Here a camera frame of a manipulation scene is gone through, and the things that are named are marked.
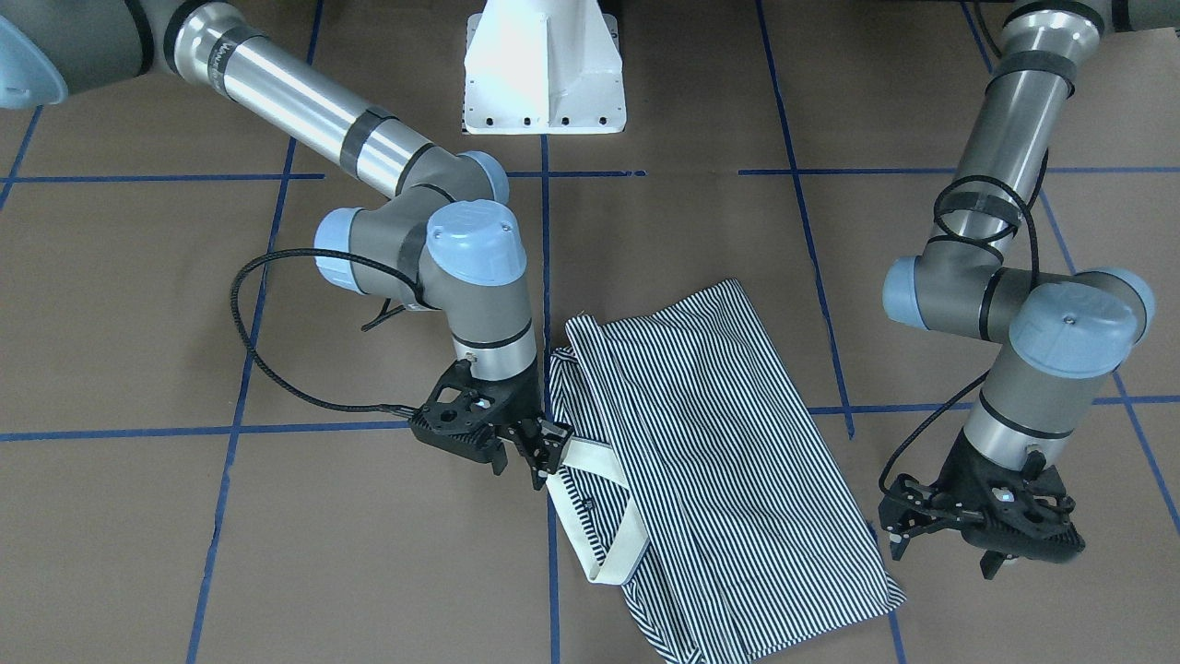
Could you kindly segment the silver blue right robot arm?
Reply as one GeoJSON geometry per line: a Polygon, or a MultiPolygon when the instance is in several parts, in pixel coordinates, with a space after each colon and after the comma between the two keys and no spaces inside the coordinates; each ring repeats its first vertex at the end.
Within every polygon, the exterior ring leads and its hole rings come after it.
{"type": "Polygon", "coordinates": [[[229,1],[4,2],[4,109],[59,104],[157,68],[214,88],[386,197],[380,208],[324,215],[312,248],[261,255],[236,274],[230,311],[250,361],[278,382],[240,314],[242,282],[278,259],[312,257],[333,285],[384,298],[376,326],[405,311],[442,313],[455,359],[422,405],[299,397],[404,419],[418,441],[494,474],[513,445],[543,488],[572,429],[544,413],[526,251],[504,167],[485,152],[439,147],[282,50],[229,1]]]}

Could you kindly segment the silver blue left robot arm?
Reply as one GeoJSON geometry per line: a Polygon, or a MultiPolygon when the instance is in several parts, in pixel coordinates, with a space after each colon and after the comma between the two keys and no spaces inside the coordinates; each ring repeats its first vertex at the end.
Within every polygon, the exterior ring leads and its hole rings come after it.
{"type": "Polygon", "coordinates": [[[881,471],[879,522],[890,554],[956,530],[1004,563],[1070,563],[1084,550],[1056,462],[1097,392],[1147,336],[1150,285],[1125,269],[1044,272],[1032,200],[1058,114],[1103,38],[1176,27],[1175,1],[1017,1],[955,180],[933,202],[926,248],[881,285],[893,321],[999,346],[974,379],[976,405],[923,484],[881,471]]]}

